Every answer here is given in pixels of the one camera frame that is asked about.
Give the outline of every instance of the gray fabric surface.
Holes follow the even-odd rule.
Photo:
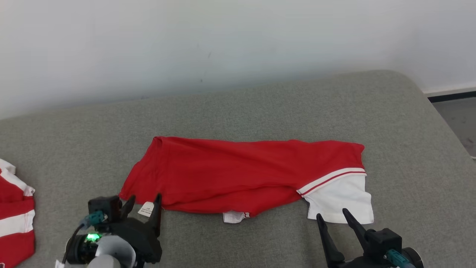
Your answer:
[[[366,228],[394,230],[426,267],[476,266],[474,163],[408,78],[372,71],[0,121],[0,158],[37,190],[36,254],[20,267],[52,267],[87,201],[117,194],[156,135],[362,143],[375,212]],[[306,215],[304,200],[236,225],[165,211],[161,267],[325,267]],[[348,226],[328,226],[347,259],[362,254]]]

